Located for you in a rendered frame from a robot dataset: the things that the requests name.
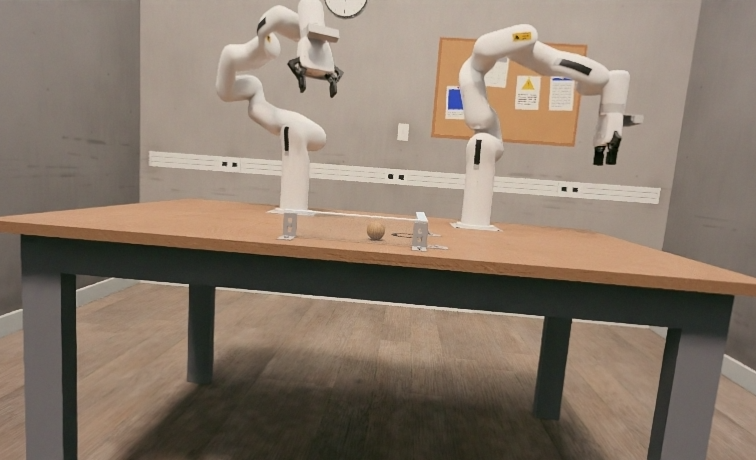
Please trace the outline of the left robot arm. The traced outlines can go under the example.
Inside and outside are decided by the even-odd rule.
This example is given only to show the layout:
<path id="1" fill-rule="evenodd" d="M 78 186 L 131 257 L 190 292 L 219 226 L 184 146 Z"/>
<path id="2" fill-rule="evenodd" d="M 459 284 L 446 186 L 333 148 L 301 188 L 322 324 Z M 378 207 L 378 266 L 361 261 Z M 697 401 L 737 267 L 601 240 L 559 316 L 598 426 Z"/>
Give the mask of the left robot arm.
<path id="1" fill-rule="evenodd" d="M 502 157 L 504 146 L 499 117 L 489 105 L 484 77 L 498 59 L 507 56 L 542 76 L 576 81 L 575 89 L 580 95 L 601 95 L 599 113 L 623 113 L 623 127 L 643 123 L 644 115 L 624 114 L 630 79 L 628 72 L 608 72 L 597 62 L 555 50 L 537 39 L 537 32 L 530 25 L 517 25 L 486 34 L 476 41 L 472 56 L 460 70 L 464 119 L 474 136 L 466 148 L 462 219 L 457 226 L 494 229 L 490 225 L 490 215 L 495 162 Z"/>

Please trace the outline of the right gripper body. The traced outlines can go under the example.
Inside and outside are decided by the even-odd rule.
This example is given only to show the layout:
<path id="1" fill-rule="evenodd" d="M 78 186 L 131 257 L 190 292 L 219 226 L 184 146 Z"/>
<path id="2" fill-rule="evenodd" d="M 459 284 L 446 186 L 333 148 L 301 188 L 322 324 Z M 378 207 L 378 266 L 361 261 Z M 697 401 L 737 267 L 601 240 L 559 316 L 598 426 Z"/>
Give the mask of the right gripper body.
<path id="1" fill-rule="evenodd" d="M 333 57 L 327 41 L 305 36 L 298 43 L 297 57 L 301 62 L 297 68 L 306 68 L 304 75 L 308 78 L 326 81 L 324 75 L 334 73 Z"/>

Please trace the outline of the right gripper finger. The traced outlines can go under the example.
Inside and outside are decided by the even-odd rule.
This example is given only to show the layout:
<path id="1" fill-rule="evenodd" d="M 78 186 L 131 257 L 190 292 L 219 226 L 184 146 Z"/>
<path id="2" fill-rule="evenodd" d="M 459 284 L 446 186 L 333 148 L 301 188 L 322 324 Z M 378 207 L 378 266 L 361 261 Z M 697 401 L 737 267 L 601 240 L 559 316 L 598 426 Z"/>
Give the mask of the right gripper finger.
<path id="1" fill-rule="evenodd" d="M 331 98 L 333 98 L 337 94 L 337 82 L 339 82 L 339 80 L 341 79 L 341 77 L 344 74 L 344 72 L 341 69 L 339 69 L 338 67 L 336 67 L 335 65 L 334 65 L 334 72 L 337 74 L 337 77 L 333 73 L 331 73 L 331 74 L 330 73 L 328 73 L 328 74 L 326 73 L 326 75 L 324 75 L 324 77 L 330 83 L 329 90 L 330 90 L 330 97 Z"/>
<path id="2" fill-rule="evenodd" d="M 303 93 L 306 89 L 306 77 L 304 74 L 306 73 L 307 69 L 303 67 L 301 70 L 299 70 L 295 66 L 295 64 L 298 64 L 298 63 L 301 63 L 300 57 L 289 60 L 287 65 L 289 66 L 289 68 L 291 69 L 291 72 L 296 76 L 296 79 L 298 80 L 300 93 Z"/>

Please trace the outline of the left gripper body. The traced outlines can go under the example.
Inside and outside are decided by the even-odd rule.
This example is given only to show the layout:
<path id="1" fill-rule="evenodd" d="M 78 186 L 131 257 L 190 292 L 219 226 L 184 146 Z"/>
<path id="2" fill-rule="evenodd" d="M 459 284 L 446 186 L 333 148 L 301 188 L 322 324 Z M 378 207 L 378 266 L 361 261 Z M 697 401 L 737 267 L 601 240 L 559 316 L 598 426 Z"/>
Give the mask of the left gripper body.
<path id="1" fill-rule="evenodd" d="M 607 112 L 599 113 L 598 116 L 593 146 L 607 146 L 606 143 L 614 143 L 613 131 L 617 131 L 620 135 L 622 133 L 623 113 Z"/>

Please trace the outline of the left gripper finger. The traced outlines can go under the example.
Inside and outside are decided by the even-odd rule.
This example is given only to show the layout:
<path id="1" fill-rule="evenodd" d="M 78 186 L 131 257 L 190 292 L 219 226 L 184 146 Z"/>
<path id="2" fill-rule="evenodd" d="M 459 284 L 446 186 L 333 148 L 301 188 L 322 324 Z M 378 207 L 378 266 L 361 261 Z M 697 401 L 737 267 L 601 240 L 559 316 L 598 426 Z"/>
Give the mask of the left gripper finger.
<path id="1" fill-rule="evenodd" d="M 602 149 L 601 149 L 602 148 Z M 603 166 L 604 162 L 604 151 L 606 149 L 606 146 L 597 146 L 594 147 L 594 159 L 593 159 L 593 165 Z"/>
<path id="2" fill-rule="evenodd" d="M 612 143 L 612 142 L 607 143 L 607 147 L 609 151 L 606 153 L 605 164 L 607 165 L 616 165 L 617 154 L 619 151 L 620 142 L 622 140 L 622 137 L 617 131 L 613 131 L 613 137 L 615 138 L 615 143 Z"/>

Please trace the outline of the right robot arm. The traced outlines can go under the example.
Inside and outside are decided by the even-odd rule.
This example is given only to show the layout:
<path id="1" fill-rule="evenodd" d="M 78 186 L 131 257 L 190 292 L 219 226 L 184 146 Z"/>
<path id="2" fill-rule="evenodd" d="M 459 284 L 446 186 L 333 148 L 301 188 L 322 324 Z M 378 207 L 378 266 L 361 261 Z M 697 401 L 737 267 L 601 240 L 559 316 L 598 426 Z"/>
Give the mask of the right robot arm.
<path id="1" fill-rule="evenodd" d="M 329 45 L 330 42 L 337 43 L 340 38 L 339 30 L 325 27 L 323 6 L 319 0 L 301 0 L 298 14 L 283 6 L 273 7 L 261 17 L 256 38 L 247 44 L 228 45 L 223 49 L 216 91 L 225 102 L 248 100 L 251 120 L 280 136 L 281 198 L 280 208 L 275 211 L 312 211 L 308 210 L 310 160 L 307 151 L 318 151 L 324 147 L 324 130 L 298 113 L 276 108 L 266 102 L 262 84 L 256 77 L 236 76 L 236 72 L 257 70 L 278 57 L 280 44 L 273 32 L 297 43 L 305 36 L 327 41 Z"/>

